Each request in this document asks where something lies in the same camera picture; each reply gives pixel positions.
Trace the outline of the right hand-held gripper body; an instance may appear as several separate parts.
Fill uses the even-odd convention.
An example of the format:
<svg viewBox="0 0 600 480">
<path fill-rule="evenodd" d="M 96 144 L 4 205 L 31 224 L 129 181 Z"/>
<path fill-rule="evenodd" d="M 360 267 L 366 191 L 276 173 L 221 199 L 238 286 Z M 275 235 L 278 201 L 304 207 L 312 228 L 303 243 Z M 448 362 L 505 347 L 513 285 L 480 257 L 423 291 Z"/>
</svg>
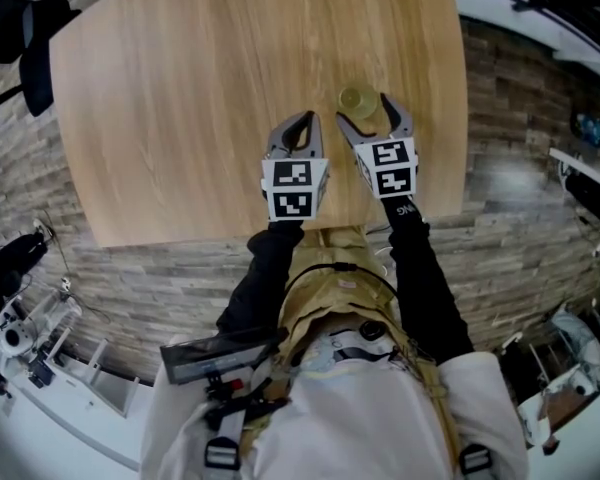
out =
<svg viewBox="0 0 600 480">
<path fill-rule="evenodd" d="M 360 173 L 376 199 L 413 196 L 419 158 L 412 137 L 373 140 L 353 149 Z"/>
</svg>

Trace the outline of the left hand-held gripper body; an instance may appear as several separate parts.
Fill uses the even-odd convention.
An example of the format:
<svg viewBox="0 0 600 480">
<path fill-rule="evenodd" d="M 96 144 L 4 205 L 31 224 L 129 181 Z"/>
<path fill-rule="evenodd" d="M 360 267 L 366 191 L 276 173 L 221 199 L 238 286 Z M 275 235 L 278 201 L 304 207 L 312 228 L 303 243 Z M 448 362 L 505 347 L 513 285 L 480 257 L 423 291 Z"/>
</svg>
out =
<svg viewBox="0 0 600 480">
<path fill-rule="evenodd" d="M 270 222 L 317 218 L 329 178 L 328 159 L 264 159 L 262 169 Z"/>
</svg>

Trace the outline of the translucent yellow cup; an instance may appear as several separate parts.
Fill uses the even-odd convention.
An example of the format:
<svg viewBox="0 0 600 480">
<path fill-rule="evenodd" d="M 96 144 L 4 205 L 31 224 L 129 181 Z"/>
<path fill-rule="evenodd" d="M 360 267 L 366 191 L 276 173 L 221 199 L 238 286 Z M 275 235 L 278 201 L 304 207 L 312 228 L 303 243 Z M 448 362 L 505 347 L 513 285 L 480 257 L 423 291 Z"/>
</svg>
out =
<svg viewBox="0 0 600 480">
<path fill-rule="evenodd" d="M 338 110 L 350 119 L 370 118 L 379 104 L 378 92 L 369 84 L 348 84 L 338 96 Z"/>
</svg>

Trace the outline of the person's left forearm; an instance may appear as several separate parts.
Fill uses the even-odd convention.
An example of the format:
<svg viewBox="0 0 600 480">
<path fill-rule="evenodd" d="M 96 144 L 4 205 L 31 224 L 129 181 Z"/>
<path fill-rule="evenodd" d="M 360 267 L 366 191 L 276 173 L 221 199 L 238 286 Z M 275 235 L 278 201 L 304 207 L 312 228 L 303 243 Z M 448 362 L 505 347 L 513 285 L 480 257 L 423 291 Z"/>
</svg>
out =
<svg viewBox="0 0 600 480">
<path fill-rule="evenodd" d="M 257 328 L 276 332 L 293 252 L 304 237 L 302 224 L 271 222 L 249 239 L 252 259 L 216 322 L 220 334 Z"/>
</svg>

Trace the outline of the person's right forearm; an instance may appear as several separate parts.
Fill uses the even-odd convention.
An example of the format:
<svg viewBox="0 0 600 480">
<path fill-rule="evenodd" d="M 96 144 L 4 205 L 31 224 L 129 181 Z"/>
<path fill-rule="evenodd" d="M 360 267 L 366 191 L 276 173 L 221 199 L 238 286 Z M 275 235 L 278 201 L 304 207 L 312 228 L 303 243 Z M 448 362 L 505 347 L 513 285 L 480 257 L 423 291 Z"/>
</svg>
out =
<svg viewBox="0 0 600 480">
<path fill-rule="evenodd" d="M 403 330 L 438 365 L 472 353 L 467 324 L 430 244 L 429 224 L 408 196 L 386 198 L 382 205 L 392 228 Z"/>
</svg>

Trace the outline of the person's khaki trousers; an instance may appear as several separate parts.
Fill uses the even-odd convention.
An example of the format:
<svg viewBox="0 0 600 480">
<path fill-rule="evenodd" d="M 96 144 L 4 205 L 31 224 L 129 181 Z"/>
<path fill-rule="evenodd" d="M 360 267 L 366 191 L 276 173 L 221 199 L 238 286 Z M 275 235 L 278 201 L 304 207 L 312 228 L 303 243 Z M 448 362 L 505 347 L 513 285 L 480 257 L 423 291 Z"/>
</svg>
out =
<svg viewBox="0 0 600 480">
<path fill-rule="evenodd" d="M 360 227 L 311 230 L 295 248 L 279 315 L 288 332 L 278 361 L 291 362 L 309 339 L 337 324 L 378 322 L 398 350 L 414 354 L 392 312 L 397 296 L 384 282 Z"/>
</svg>

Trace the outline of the white framed side table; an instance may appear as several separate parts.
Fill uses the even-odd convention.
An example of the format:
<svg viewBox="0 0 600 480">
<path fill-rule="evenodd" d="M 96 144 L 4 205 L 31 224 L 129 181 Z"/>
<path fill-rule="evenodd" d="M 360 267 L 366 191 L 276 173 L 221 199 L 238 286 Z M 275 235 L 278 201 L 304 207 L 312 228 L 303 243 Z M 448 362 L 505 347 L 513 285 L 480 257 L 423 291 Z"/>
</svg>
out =
<svg viewBox="0 0 600 480">
<path fill-rule="evenodd" d="M 576 159 L 575 157 L 556 148 L 551 148 L 549 150 L 549 155 L 558 162 L 561 162 L 568 167 L 579 171 L 580 173 L 600 184 L 600 171 L 586 164 L 584 161 Z"/>
</svg>

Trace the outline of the blue patterned bag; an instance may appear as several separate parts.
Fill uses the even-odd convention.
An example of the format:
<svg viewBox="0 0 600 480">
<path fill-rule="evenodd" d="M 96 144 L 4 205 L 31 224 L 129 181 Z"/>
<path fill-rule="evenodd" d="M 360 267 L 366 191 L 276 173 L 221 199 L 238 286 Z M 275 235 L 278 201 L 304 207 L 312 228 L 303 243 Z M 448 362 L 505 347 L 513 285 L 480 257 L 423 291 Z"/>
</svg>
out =
<svg viewBox="0 0 600 480">
<path fill-rule="evenodd" d="M 570 129 L 576 138 L 600 148 L 600 117 L 574 110 L 570 116 Z"/>
</svg>

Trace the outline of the black chest-mounted box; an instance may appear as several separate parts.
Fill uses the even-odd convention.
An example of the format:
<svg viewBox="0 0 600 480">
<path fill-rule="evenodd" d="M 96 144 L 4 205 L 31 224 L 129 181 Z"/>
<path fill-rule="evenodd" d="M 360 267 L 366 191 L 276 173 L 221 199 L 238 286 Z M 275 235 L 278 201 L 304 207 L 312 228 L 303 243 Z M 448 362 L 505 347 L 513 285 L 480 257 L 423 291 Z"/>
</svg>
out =
<svg viewBox="0 0 600 480">
<path fill-rule="evenodd" d="M 182 385 L 245 367 L 255 368 L 270 357 L 287 336 L 284 328 L 275 331 L 252 328 L 166 345 L 160 351 L 169 382 Z"/>
</svg>

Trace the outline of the person's white shirt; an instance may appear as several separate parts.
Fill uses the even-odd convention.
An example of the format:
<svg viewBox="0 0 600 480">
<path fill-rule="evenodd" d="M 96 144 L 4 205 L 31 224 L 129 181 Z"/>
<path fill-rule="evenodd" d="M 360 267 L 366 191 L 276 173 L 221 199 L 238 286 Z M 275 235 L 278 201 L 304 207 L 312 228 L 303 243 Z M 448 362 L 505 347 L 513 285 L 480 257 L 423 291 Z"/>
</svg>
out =
<svg viewBox="0 0 600 480">
<path fill-rule="evenodd" d="M 313 342 L 289 403 L 255 439 L 236 480 L 461 480 L 433 399 L 408 368 L 336 362 L 339 347 L 334 336 Z M 495 356 L 464 354 L 439 374 L 461 445 L 488 450 L 495 480 L 528 480 L 521 424 Z M 203 480 L 208 407 L 202 382 L 157 377 L 140 480 Z"/>
</svg>

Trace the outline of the black office chair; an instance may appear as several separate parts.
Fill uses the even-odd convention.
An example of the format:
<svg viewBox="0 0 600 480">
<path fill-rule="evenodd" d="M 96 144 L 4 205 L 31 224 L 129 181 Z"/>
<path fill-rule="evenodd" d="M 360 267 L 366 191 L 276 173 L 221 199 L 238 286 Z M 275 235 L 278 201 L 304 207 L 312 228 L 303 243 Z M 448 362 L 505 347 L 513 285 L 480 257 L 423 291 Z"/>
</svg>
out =
<svg viewBox="0 0 600 480">
<path fill-rule="evenodd" d="M 67 0 L 0 0 L 0 64 L 17 61 L 20 76 L 0 105 L 21 93 L 37 117 L 53 104 L 50 40 L 79 14 Z"/>
</svg>

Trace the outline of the white shelf unit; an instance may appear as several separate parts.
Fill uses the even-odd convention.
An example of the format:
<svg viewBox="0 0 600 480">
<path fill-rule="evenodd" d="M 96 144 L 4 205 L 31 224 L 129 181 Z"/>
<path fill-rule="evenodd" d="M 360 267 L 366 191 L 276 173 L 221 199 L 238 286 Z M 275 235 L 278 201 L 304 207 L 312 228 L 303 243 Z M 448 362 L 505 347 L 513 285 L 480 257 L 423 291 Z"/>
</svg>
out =
<svg viewBox="0 0 600 480">
<path fill-rule="evenodd" d="M 74 367 L 61 357 L 72 329 L 66 327 L 58 337 L 54 332 L 63 323 L 83 316 L 76 296 L 67 289 L 54 290 L 24 318 L 13 309 L 14 302 L 10 299 L 0 313 L 0 370 L 19 366 L 39 389 L 59 380 L 88 404 L 126 418 L 140 379 L 134 378 L 122 393 L 105 385 L 101 359 L 109 345 L 107 340 L 100 340 L 87 364 Z"/>
</svg>

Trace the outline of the black bag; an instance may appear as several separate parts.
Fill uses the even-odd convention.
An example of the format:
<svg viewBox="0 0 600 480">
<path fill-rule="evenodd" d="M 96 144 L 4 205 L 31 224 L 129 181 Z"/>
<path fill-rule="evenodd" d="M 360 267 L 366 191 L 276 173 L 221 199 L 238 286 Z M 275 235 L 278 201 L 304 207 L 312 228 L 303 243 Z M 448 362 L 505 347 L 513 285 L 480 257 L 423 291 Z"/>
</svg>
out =
<svg viewBox="0 0 600 480">
<path fill-rule="evenodd" d="M 0 248 L 0 313 L 5 302 L 21 289 L 23 278 L 48 252 L 53 232 L 41 221 L 35 231 L 23 234 Z"/>
</svg>

